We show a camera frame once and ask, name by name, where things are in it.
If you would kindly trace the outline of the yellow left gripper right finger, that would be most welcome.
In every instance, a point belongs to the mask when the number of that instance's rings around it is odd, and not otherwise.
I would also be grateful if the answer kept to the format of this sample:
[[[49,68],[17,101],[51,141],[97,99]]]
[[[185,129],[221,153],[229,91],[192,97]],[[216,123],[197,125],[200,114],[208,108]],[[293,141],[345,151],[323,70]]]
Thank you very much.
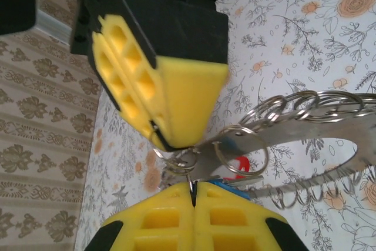
[[[194,250],[298,250],[298,235],[278,213],[199,182]]]

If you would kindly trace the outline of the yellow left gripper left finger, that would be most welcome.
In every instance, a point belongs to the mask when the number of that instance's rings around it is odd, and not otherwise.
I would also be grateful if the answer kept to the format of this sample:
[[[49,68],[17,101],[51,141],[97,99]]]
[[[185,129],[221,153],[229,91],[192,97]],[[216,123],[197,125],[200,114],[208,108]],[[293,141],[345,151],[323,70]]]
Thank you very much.
[[[106,219],[87,250],[193,250],[194,208],[178,183]]]

